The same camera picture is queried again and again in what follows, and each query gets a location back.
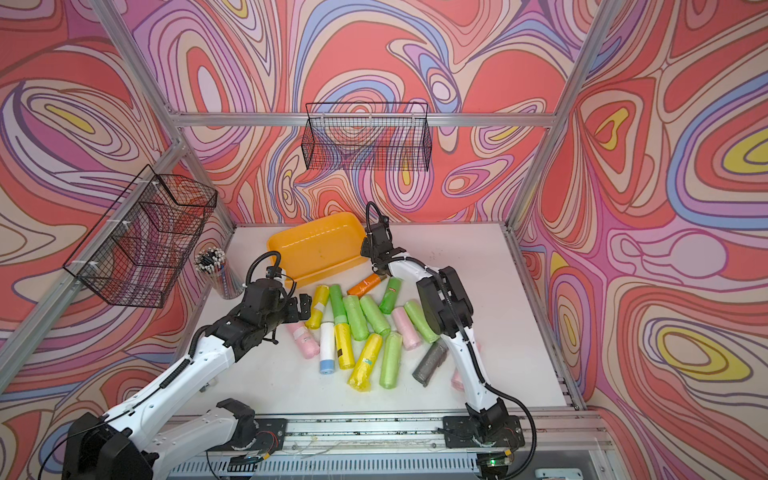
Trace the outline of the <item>orange plastic storage box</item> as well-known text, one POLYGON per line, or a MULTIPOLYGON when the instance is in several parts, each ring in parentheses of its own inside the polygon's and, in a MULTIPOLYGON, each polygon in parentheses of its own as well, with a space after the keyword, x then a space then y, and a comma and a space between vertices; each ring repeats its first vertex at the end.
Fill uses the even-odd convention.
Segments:
POLYGON ((267 249, 281 254, 281 268, 304 287, 364 263, 365 237, 358 218, 343 212, 278 232, 268 239, 267 249))

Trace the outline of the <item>grey trash bag roll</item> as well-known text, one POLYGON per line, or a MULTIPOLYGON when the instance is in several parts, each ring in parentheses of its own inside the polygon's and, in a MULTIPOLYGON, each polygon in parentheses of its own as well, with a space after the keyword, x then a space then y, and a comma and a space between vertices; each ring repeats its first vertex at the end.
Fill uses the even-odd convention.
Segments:
POLYGON ((427 387, 435 372, 443 365, 449 354, 449 348, 442 338, 431 344, 412 372, 413 379, 422 387, 427 387))

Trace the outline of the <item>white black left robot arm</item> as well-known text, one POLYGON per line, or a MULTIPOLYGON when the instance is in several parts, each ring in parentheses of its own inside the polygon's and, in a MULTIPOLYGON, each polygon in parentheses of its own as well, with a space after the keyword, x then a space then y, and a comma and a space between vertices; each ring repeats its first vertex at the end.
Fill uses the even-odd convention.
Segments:
POLYGON ((275 343, 276 329, 310 318, 312 298, 260 278, 225 316, 199 328, 186 355, 128 400, 70 426, 64 479, 164 479, 212 448, 248 451, 259 427, 254 410, 228 398, 170 430, 163 427, 197 392, 250 350, 275 343))

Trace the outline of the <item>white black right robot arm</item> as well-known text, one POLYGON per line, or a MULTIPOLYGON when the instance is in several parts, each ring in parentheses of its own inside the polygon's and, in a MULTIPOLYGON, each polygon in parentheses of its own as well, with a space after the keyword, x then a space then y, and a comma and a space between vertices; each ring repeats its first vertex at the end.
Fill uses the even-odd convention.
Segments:
POLYGON ((526 444, 519 417, 508 412, 508 401, 521 402, 495 389, 479 357, 473 330, 473 305, 452 267, 435 269, 393 243, 389 222, 382 218, 365 227, 361 254, 373 269, 415 280, 429 328, 446 345, 463 383, 470 437, 480 445, 497 441, 512 450, 526 444))

